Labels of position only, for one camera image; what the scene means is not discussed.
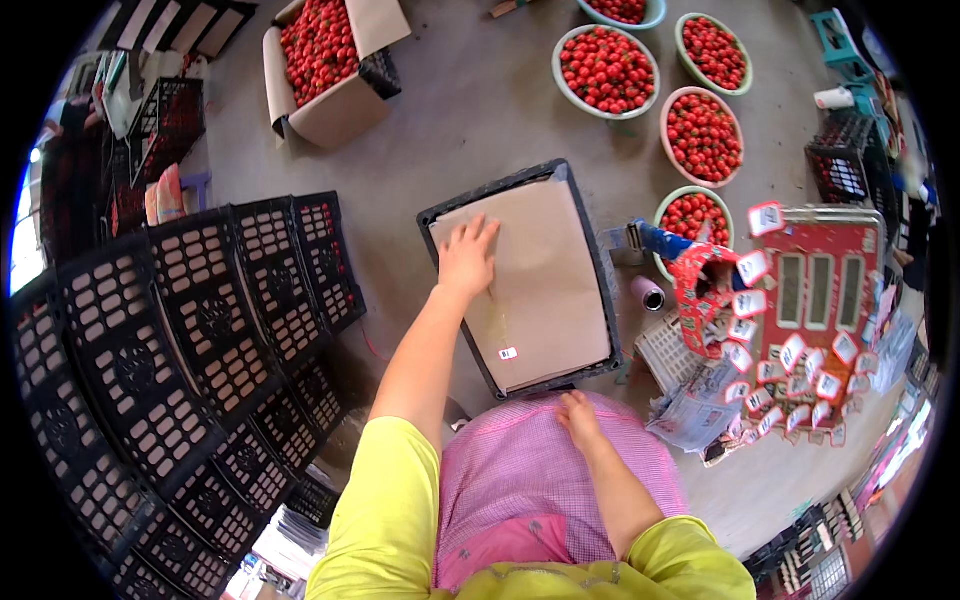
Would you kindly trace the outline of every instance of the teal stool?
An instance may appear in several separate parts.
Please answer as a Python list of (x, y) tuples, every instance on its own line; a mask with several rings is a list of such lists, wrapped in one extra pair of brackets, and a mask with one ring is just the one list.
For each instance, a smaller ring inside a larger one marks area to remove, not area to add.
[(839, 73), (846, 83), (869, 84), (876, 77), (874, 69), (857, 54), (848, 35), (849, 30), (840, 12), (817, 12), (810, 17), (824, 45), (824, 62)]

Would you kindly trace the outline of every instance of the black plastic crate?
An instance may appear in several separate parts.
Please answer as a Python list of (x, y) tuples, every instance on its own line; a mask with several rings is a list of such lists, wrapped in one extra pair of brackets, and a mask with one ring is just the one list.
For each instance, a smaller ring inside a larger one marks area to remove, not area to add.
[(288, 372), (331, 339), (310, 296), (290, 205), (288, 196), (234, 207), (253, 307), (277, 360)]
[(461, 325), (461, 330), (464, 333), (464, 337), (467, 338), (470, 351), (473, 352), (473, 357), (476, 359), (477, 367), (480, 369), (480, 373), (483, 374), (483, 378), (487, 382), (487, 387), (490, 388), (491, 394), (493, 394), (493, 396), (498, 400), (508, 400), (521, 396), (528, 396), (530, 394), (537, 394), (539, 392), (547, 392), (555, 388), (572, 384), (574, 381), (579, 381), (580, 379), (586, 379), (588, 377), (595, 377), (606, 372), (616, 371), (622, 365), (622, 359), (620, 358), (620, 353), (622, 350), (620, 349), (619, 334), (616, 330), (616, 312), (613, 310), (613, 300), (610, 294), (610, 287), (608, 287), (607, 279), (604, 276), (604, 268), (600, 259), (600, 251), (597, 248), (597, 241), (593, 235), (593, 228), (590, 226), (587, 210), (584, 208), (584, 201), (580, 197), (580, 190), (577, 188), (577, 182), (573, 178), (573, 170), (570, 169), (570, 165), (566, 162), (566, 160), (562, 158), (556, 158), (549, 162), (539, 164), (536, 167), (530, 167), (529, 169), (524, 169), (514, 173), (508, 178), (488, 183), (487, 185), (479, 187), (472, 192), (467, 192), (466, 194), (457, 196), (453, 200), (447, 201), (443, 204), (438, 204), (433, 208), (428, 208), (417, 215), (417, 227), (420, 228), (420, 234), (423, 236), (423, 241), (426, 242), (426, 247), (430, 252), (430, 257), (433, 259), (434, 266), (439, 269), (440, 256), (437, 254), (437, 247), (434, 245), (433, 237), (430, 235), (430, 225), (437, 220), (437, 217), (452, 210), (456, 210), (461, 206), (475, 203), (479, 200), (483, 200), (484, 198), (488, 198), (489, 196), (494, 196), (509, 189), (520, 187), (521, 185), (534, 183), (536, 181), (549, 180), (560, 169), (565, 169), (566, 171), (566, 182), (570, 186), (570, 193), (573, 196), (573, 202), (576, 204), (577, 214), (580, 215), (580, 224), (584, 230), (584, 237), (587, 238), (587, 247), (590, 251), (590, 257), (593, 260), (593, 270), (596, 273), (597, 284), (600, 288), (600, 299), (603, 302), (604, 314), (607, 316), (607, 335), (610, 339), (610, 356), (603, 362), (590, 365), (588, 367), (583, 367), (579, 371), (562, 375), (560, 377), (554, 377), (548, 381), (530, 385), (525, 388), (504, 394), (496, 387), (496, 383), (493, 381), (490, 370), (487, 369), (487, 365), (484, 363), (483, 357), (480, 355), (476, 343), (473, 341), (473, 335), (470, 333), (470, 330), (467, 327), (467, 322), (464, 322)]
[(156, 282), (187, 367), (229, 433), (279, 388), (234, 257), (229, 207), (150, 228)]
[(165, 509), (154, 513), (135, 548), (140, 558), (194, 598), (219, 598), (233, 572), (230, 563)]
[(256, 408), (253, 421), (283, 465), (299, 477), (320, 449), (310, 419), (284, 386)]
[(329, 371), (319, 356), (311, 356), (291, 377), (297, 399), (322, 442), (344, 420), (349, 410), (342, 393), (334, 386)]
[(313, 297), (336, 335), (367, 312), (350, 267), (337, 193), (295, 197), (292, 212)]
[(883, 215), (887, 243), (900, 235), (902, 205), (874, 117), (833, 112), (806, 145), (806, 160), (827, 204), (856, 204)]
[(170, 506), (193, 531), (231, 563), (243, 558), (269, 517), (248, 505), (212, 466), (200, 465)]
[(154, 500), (114, 454), (74, 377), (61, 342), (62, 311), (48, 271), (12, 299), (17, 387), (34, 441), (82, 539), (126, 555)]
[(214, 463), (244, 500), (261, 513), (273, 510), (290, 483), (290, 473), (250, 421), (240, 423), (220, 445)]
[(340, 494), (328, 490), (308, 475), (300, 480), (284, 504), (289, 510), (307, 517), (320, 529), (326, 529), (330, 526), (339, 500)]
[(169, 499), (224, 438), (170, 350), (145, 235), (58, 269), (67, 338), (94, 400), (132, 462)]
[(161, 77), (140, 107), (130, 133), (131, 182), (157, 181), (206, 131), (204, 81)]

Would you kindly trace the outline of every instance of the woman's right hand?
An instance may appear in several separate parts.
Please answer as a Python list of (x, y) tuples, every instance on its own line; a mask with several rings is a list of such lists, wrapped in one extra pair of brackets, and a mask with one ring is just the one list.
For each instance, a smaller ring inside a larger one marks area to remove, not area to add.
[(570, 434), (573, 445), (586, 456), (598, 440), (604, 439), (593, 403), (580, 390), (564, 394), (560, 400), (562, 404), (555, 409), (557, 421)]

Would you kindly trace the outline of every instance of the window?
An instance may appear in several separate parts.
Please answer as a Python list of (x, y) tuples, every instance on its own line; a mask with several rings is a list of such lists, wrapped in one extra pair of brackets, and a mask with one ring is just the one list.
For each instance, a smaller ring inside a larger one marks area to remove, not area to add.
[(777, 327), (799, 329), (804, 310), (804, 257), (802, 254), (781, 254), (779, 261)]
[(833, 256), (813, 254), (806, 277), (809, 293), (804, 326), (811, 331), (825, 331), (833, 301)]
[(863, 296), (863, 272), (866, 261), (862, 256), (849, 254), (843, 259), (840, 275), (840, 307), (837, 309), (837, 329), (856, 333)]

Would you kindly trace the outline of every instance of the cardboard box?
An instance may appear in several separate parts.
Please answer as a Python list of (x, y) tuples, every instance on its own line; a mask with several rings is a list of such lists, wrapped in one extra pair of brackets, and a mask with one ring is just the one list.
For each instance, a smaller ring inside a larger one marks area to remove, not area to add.
[[(334, 149), (366, 132), (390, 114), (390, 107), (354, 73), (309, 103), (297, 108), (287, 82), (287, 57), (280, 46), (282, 28), (293, 23), (305, 0), (296, 0), (276, 16), (263, 37), (263, 70), (270, 124), (283, 137), (283, 119), (307, 141)], [(370, 55), (411, 34), (397, 0), (346, 0), (347, 15), (361, 64)]]

